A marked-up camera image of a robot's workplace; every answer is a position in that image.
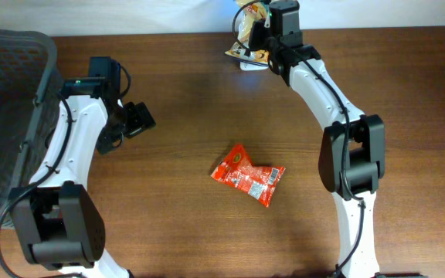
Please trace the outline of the yellow wet wipes pack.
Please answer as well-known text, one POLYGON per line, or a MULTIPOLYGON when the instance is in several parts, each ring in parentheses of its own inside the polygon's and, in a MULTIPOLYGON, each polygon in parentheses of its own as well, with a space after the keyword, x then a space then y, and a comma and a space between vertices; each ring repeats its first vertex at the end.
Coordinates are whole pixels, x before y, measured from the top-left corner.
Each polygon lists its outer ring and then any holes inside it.
POLYGON ((265 22, 269 14, 270 1, 264 0, 235 0, 239 9, 233 16, 231 23, 235 42, 224 54, 243 64, 256 67, 267 67, 268 52, 250 46, 250 35, 255 23, 265 22))

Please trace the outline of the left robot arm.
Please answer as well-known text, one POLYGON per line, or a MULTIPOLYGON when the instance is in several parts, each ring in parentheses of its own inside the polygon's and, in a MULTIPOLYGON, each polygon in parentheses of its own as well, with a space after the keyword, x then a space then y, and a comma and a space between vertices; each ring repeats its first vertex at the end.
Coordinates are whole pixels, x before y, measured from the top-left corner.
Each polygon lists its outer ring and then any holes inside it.
POLYGON ((107 154, 156 123, 144 103, 125 103, 128 71, 109 56, 90 59, 88 75, 65 80, 59 118, 41 165, 14 188, 3 212, 22 254, 56 277, 131 277, 106 250, 106 230, 87 192, 95 152, 107 154))

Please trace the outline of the grey plastic mesh basket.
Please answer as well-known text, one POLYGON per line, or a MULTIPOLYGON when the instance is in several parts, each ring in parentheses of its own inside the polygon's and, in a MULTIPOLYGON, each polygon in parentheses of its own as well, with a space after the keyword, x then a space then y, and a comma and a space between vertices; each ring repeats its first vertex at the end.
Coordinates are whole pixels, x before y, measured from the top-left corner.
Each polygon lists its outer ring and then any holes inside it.
POLYGON ((63 84, 56 61, 47 35, 0 29, 0 215, 11 189, 30 183, 47 152, 63 84))

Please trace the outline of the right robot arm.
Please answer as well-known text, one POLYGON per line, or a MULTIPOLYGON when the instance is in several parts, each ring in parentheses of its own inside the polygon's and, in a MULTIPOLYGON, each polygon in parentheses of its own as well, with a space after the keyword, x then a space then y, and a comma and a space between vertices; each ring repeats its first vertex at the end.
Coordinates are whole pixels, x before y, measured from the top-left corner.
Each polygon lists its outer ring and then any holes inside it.
POLYGON ((319 52, 303 42, 297 1, 267 1, 249 48, 266 50, 268 66, 304 100, 323 131, 318 171, 338 215, 340 253, 333 277, 382 277, 375 254, 374 206, 385 174, 385 125, 341 92, 319 52))

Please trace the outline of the white barcode scanner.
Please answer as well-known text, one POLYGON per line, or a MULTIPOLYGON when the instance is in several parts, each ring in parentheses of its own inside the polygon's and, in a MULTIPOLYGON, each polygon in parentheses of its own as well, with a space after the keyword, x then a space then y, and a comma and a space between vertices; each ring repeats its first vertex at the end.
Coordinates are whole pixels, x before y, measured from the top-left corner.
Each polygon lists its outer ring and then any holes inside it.
POLYGON ((239 67, 243 71, 260 71, 268 69, 266 63, 250 63, 249 61, 240 61, 239 67))

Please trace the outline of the red snack bag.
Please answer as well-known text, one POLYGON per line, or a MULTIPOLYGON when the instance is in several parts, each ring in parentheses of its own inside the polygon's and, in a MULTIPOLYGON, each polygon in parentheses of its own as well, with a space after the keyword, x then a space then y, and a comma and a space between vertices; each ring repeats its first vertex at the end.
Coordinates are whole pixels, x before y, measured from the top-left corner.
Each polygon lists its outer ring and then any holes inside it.
POLYGON ((255 166, 245 147, 236 144, 212 171, 211 178, 239 189, 268 208, 285 171, 283 166, 255 166))

